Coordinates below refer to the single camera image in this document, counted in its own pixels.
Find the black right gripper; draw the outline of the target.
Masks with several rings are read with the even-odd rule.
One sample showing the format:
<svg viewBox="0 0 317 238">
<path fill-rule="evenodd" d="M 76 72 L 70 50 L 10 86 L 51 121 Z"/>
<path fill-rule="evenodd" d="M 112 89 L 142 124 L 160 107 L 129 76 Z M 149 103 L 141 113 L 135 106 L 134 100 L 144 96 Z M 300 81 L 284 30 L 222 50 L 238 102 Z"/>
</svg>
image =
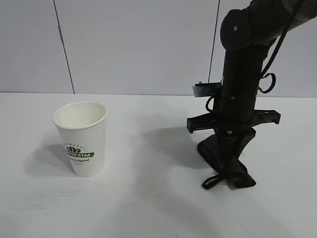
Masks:
<svg viewBox="0 0 317 238">
<path fill-rule="evenodd" d="M 233 100 L 214 102 L 208 113 L 187 119 L 190 133 L 198 130 L 216 129 L 221 174 L 230 171 L 231 183 L 256 183 L 249 175 L 239 157 L 247 144 L 256 136 L 254 126 L 264 123 L 279 124 L 281 114 L 275 110 L 256 110 L 255 100 L 235 102 Z M 239 131 L 233 146 L 233 137 L 227 131 Z"/>
</svg>

